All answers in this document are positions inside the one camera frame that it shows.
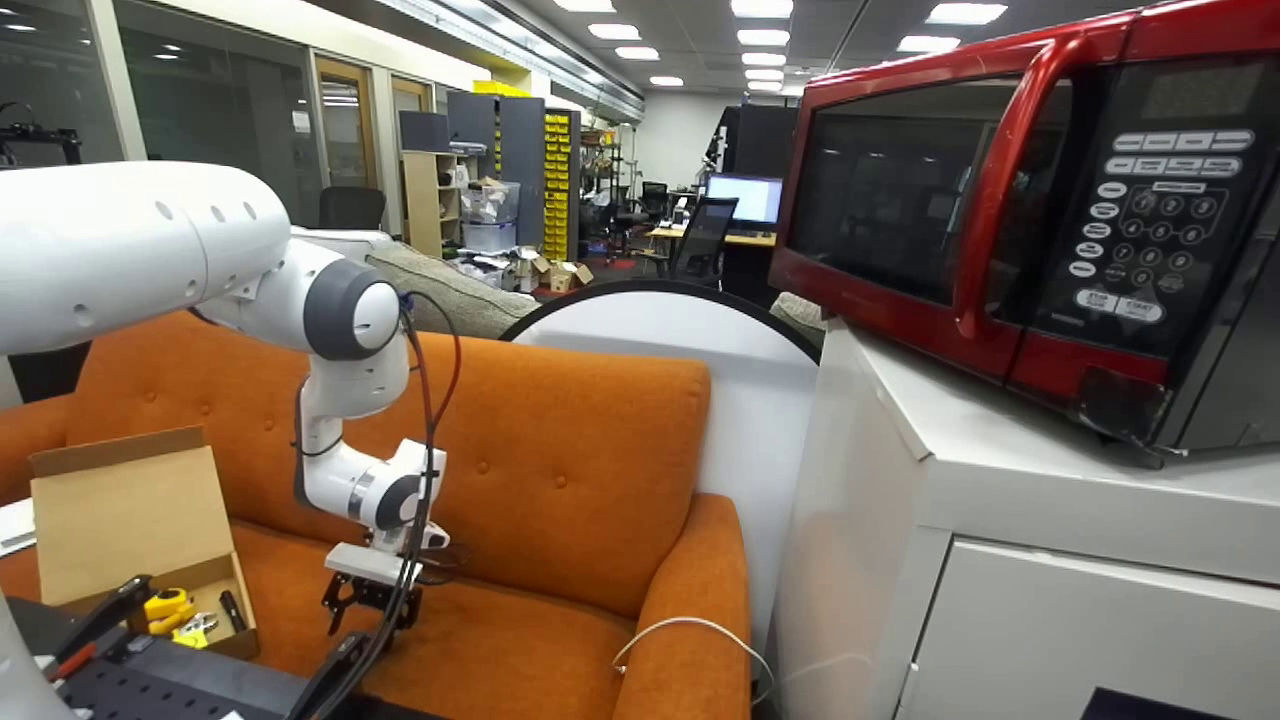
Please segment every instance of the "orange armchair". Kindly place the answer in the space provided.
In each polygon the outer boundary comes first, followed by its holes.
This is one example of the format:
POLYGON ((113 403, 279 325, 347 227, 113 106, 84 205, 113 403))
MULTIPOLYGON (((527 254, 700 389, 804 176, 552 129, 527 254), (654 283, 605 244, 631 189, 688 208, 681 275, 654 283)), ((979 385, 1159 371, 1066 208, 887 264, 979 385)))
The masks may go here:
MULTIPOLYGON (((749 658, 703 616, 749 636, 749 567, 736 509, 696 491, 707 368, 653 355, 583 355, 495 340, 419 338, 427 389, 455 401, 434 428, 449 474, 434 521, 452 534, 449 582, 366 677, 405 710, 492 720, 751 715, 749 658)), ((261 665, 312 672, 333 639, 324 553, 356 527, 290 491, 290 407, 302 355, 162 316, 91 343, 78 389, 0 415, 0 496, 27 484, 41 450, 203 428, 261 619, 261 665)), ((419 389, 347 441, 387 456, 423 438, 419 389)), ((37 598, 41 553, 0 562, 0 592, 37 598)))

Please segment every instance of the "microwave window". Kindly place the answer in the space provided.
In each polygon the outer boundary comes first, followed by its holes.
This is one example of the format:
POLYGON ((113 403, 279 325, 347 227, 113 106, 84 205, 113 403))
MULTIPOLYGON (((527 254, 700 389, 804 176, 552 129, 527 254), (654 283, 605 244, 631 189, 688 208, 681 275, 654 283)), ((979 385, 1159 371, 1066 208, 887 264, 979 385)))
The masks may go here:
POLYGON ((818 108, 790 249, 944 305, 977 161, 1007 98, 1011 86, 979 82, 818 108))
POLYGON ((1253 108, 1261 82, 1262 82, 1262 59, 1213 64, 1213 67, 1159 67, 1146 90, 1142 122, 1245 117, 1253 108))

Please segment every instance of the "white cabinet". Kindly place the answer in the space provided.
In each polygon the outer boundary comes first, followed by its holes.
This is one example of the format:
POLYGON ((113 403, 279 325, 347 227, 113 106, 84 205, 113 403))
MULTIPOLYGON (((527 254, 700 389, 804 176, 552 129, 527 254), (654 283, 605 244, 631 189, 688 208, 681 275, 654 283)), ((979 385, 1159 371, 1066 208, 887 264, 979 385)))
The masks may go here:
POLYGON ((1280 715, 1280 454, 1138 469, 1032 403, 822 340, 771 665, 783 720, 1280 715))
POLYGON ((1080 720, 1107 687, 1275 720, 1280 592, 961 539, 898 720, 1080 720))

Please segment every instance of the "armrest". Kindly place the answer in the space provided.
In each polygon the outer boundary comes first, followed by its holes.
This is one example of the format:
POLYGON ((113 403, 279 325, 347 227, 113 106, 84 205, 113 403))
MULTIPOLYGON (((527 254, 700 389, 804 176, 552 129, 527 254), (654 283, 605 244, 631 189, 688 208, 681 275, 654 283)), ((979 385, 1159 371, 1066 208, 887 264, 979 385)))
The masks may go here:
POLYGON ((68 444, 68 398, 0 411, 0 502, 27 496, 27 456, 68 444))
MULTIPOLYGON (((722 496, 696 496, 681 543, 669 553, 647 585, 640 623, 665 616, 703 616, 751 639, 749 614, 749 553, 736 525, 736 509, 722 496)), ((616 720, 653 715, 751 715, 751 658, 727 636, 669 623, 645 636, 627 658, 627 677, 616 697, 616 720)))

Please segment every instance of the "ceiling light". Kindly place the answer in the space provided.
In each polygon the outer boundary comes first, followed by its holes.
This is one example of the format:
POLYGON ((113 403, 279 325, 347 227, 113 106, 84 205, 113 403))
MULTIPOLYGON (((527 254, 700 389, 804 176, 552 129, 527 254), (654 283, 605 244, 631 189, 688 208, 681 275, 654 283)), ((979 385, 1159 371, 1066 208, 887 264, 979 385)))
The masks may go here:
POLYGON ((783 52, 743 52, 743 64, 789 64, 783 52))
POLYGON ((610 12, 610 0, 554 0, 565 12, 610 12))
POLYGON ((749 82, 751 86, 780 86, 789 73, 774 73, 774 67, 749 67, 749 82))
POLYGON ((498 34, 498 36, 506 36, 506 39, 524 39, 524 36, 527 36, 518 24, 513 24, 513 19, 503 19, 503 15, 492 19, 486 27, 498 34))
POLYGON ((640 64, 653 64, 654 59, 654 50, 647 46, 625 46, 616 50, 620 59, 640 59, 640 64))
POLYGON ((634 24, 592 24, 588 34, 598 39, 640 39, 634 24))
POLYGON ((902 36, 895 50, 898 52, 946 52, 954 46, 961 46, 961 36, 902 36))
POLYGON ((780 27, 739 27, 736 34, 739 46, 756 46, 756 50, 783 50, 790 39, 790 34, 780 27))
POLYGON ((790 15, 790 0, 727 0, 733 15, 790 15))
POLYGON ((995 24, 1007 6, 936 6, 925 24, 995 24))

